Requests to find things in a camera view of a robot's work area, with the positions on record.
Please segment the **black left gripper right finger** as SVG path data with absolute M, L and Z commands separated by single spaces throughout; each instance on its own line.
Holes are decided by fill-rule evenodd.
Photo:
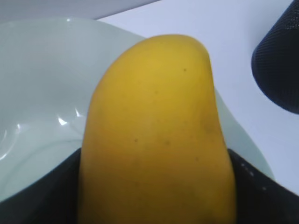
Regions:
M 299 196 L 228 150 L 236 183 L 238 224 L 297 224 Z

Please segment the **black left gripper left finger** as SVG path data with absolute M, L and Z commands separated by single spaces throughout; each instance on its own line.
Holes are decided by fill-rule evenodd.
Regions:
M 78 149 L 47 175 L 0 203 L 1 224 L 76 224 Z

